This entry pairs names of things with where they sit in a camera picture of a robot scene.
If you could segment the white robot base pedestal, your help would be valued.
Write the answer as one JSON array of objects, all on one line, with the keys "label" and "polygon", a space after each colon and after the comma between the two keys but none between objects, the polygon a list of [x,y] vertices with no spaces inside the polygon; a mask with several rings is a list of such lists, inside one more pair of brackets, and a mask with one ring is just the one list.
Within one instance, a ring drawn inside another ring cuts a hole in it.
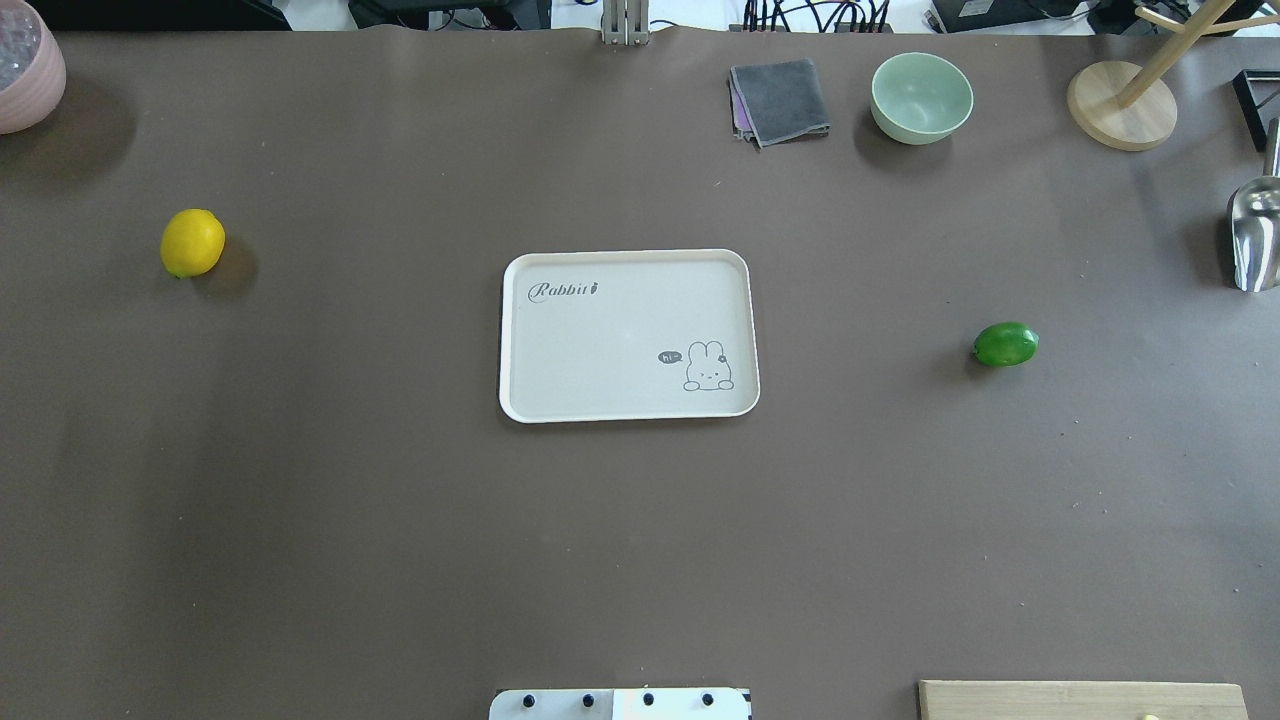
[{"label": "white robot base pedestal", "polygon": [[750,691],[732,687],[508,689],[489,719],[750,719]]}]

